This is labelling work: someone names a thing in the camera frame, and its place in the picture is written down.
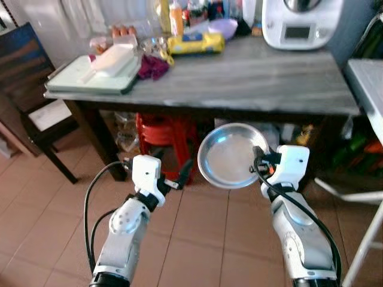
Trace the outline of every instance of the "display screen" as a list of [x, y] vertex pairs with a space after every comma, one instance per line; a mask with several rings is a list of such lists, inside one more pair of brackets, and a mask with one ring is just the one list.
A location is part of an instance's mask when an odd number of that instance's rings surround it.
[[285, 39], [308, 39], [310, 27], [286, 27]]

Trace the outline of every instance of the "red stool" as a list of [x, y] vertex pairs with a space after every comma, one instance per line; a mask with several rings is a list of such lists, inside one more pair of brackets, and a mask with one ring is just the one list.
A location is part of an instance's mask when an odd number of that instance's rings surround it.
[[[196, 150], [199, 148], [200, 143], [195, 123], [181, 118], [142, 115], [137, 113], [136, 126], [141, 154], [149, 154], [150, 145], [173, 146], [177, 157], [178, 171], [171, 172], [163, 170], [162, 172], [166, 175], [166, 178], [171, 181], [176, 180], [178, 178], [178, 172], [191, 157], [187, 140], [191, 140]], [[195, 170], [196, 164], [194, 163], [190, 179]]]

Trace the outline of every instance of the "silver plate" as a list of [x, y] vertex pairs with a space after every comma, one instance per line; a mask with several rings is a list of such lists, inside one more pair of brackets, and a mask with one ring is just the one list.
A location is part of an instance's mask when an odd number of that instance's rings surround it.
[[249, 172], [253, 164], [253, 147], [269, 152], [263, 135], [248, 124], [225, 124], [213, 130], [202, 141], [198, 151], [198, 168], [203, 177], [216, 187], [237, 189], [257, 180]]

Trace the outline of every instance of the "black cable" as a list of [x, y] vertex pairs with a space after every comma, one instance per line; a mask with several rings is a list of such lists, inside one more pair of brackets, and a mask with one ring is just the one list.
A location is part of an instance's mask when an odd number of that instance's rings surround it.
[[115, 212], [116, 210], [117, 210], [117, 209], [112, 209], [112, 210], [109, 210], [108, 212], [105, 212], [103, 215], [101, 215], [101, 217], [96, 221], [96, 223], [95, 223], [94, 226], [93, 226], [92, 234], [90, 235], [90, 254], [91, 254], [91, 256], [92, 256], [93, 262], [95, 263], [95, 266], [96, 266], [96, 258], [95, 258], [94, 244], [95, 244], [95, 235], [96, 235], [97, 227], [98, 227], [98, 225], [100, 224], [100, 222], [101, 222], [105, 217], [107, 217], [108, 215], [112, 214], [112, 213]]
[[330, 242], [331, 251], [332, 251], [332, 254], [333, 254], [333, 262], [334, 262], [334, 266], [335, 266], [335, 269], [336, 269], [336, 277], [337, 277], [336, 280], [337, 280], [338, 284], [340, 285], [341, 284], [341, 275], [342, 275], [341, 256], [339, 255], [338, 247], [336, 246], [336, 243], [335, 243], [335, 241], [334, 241], [330, 231], [327, 229], [327, 227], [318, 218], [316, 218], [306, 207], [301, 205], [297, 200], [295, 200], [294, 198], [286, 195], [282, 191], [278, 190], [276, 187], [272, 186], [265, 179], [265, 177], [263, 177], [263, 175], [261, 175], [261, 173], [259, 172], [258, 164], [254, 165], [254, 171], [258, 175], [259, 179], [264, 184], [266, 184], [268, 188], [270, 188], [272, 191], [274, 191], [278, 195], [284, 197], [285, 199], [287, 199], [291, 203], [295, 204], [301, 211], [303, 211], [305, 214], [307, 214], [318, 225], [318, 227], [324, 233], [324, 235], [326, 235], [327, 239]]
[[84, 201], [84, 236], [85, 236], [85, 246], [86, 246], [86, 252], [88, 255], [88, 262], [89, 262], [89, 268], [90, 272], [93, 273], [93, 270], [95, 269], [96, 262], [94, 258], [92, 258], [92, 253], [90, 251], [89, 246], [89, 236], [88, 236], [88, 202], [89, 202], [89, 195], [92, 191], [93, 187], [95, 186], [96, 182], [99, 180], [99, 178], [111, 167], [116, 166], [118, 164], [124, 164], [122, 161], [114, 161], [107, 166], [105, 166], [96, 176], [93, 178], [92, 182], [90, 183], [88, 190], [86, 191], [85, 195], [85, 201]]

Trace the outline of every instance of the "cutting board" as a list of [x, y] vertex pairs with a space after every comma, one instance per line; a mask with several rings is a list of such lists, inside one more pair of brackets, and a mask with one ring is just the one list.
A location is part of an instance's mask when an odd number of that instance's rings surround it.
[[80, 56], [49, 80], [45, 87], [48, 91], [124, 94], [132, 88], [140, 67], [141, 61], [135, 56], [115, 77], [96, 74], [84, 83], [79, 79], [90, 70], [90, 60], [88, 56]]

